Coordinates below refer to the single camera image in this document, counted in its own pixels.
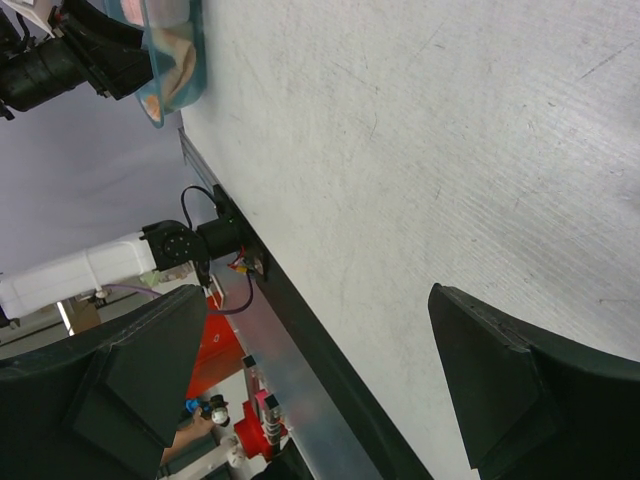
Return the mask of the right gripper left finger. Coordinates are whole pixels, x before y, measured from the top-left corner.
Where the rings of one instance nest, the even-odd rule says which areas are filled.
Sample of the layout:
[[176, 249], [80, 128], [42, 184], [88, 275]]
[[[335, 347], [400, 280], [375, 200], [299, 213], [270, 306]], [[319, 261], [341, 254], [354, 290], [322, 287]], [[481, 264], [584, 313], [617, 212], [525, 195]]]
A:
[[4, 479], [153, 479], [170, 447], [207, 315], [186, 285], [1, 362]]

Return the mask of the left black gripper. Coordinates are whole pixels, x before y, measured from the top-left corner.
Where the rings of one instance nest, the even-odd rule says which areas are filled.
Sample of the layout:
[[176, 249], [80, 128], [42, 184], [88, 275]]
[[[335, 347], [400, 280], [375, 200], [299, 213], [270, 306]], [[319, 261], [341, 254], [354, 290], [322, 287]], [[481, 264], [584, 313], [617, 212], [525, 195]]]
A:
[[107, 16], [87, 1], [56, 6], [54, 33], [100, 95], [120, 100], [153, 79], [143, 30]]

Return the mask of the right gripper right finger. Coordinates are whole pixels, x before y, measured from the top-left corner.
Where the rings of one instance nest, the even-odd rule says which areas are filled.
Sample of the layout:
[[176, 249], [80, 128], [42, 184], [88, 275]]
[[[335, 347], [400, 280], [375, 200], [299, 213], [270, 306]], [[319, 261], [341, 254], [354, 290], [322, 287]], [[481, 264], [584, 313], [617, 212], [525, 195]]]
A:
[[428, 311], [470, 467], [482, 479], [636, 479], [639, 364], [450, 286]]

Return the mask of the orange polka dot towel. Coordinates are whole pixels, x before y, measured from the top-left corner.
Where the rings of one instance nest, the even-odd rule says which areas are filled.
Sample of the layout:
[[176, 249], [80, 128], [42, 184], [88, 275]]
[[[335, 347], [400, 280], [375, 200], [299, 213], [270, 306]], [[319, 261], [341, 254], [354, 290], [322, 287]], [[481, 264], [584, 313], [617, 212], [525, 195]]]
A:
[[161, 120], [161, 105], [169, 107], [190, 81], [196, 66], [193, 25], [186, 22], [169, 28], [152, 29], [152, 45], [157, 52], [169, 56], [172, 65], [161, 75], [159, 93], [145, 95], [142, 105], [151, 120]]

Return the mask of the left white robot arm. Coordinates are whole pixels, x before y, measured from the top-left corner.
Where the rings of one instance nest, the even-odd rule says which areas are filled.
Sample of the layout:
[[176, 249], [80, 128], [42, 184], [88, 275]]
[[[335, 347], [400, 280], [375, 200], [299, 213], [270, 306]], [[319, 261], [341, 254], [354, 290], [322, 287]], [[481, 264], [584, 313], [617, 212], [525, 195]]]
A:
[[[1, 22], [1, 114], [13, 119], [81, 84], [113, 100], [135, 97], [147, 118], [200, 98], [207, 84], [203, 7], [198, 1], [6, 1]], [[165, 220], [141, 231], [14, 274], [1, 283], [7, 319], [123, 279], [192, 264], [211, 284], [210, 263], [232, 257], [241, 269], [248, 230], [218, 186], [205, 189], [213, 220]]]

